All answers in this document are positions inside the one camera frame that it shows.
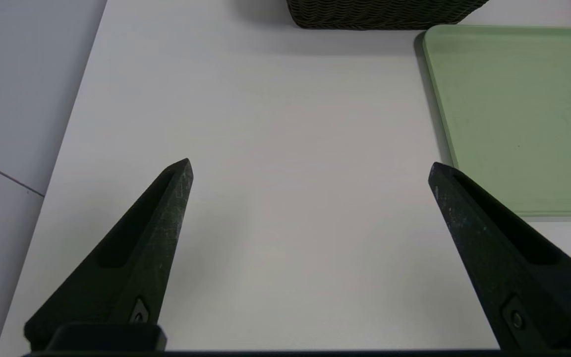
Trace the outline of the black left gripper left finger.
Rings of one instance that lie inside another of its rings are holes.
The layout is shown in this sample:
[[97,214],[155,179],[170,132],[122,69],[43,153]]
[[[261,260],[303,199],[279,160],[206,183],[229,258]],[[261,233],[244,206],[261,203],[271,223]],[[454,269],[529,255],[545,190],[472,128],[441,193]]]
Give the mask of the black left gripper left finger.
[[97,246],[25,323],[45,349],[69,323],[156,323],[193,182],[188,159],[164,169]]

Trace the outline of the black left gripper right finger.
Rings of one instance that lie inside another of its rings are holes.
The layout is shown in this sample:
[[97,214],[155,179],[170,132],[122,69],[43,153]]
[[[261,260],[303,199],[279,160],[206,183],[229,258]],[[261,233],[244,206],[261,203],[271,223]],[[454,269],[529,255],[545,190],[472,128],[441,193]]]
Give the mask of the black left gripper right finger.
[[428,183],[499,347],[571,351],[571,257],[461,171]]

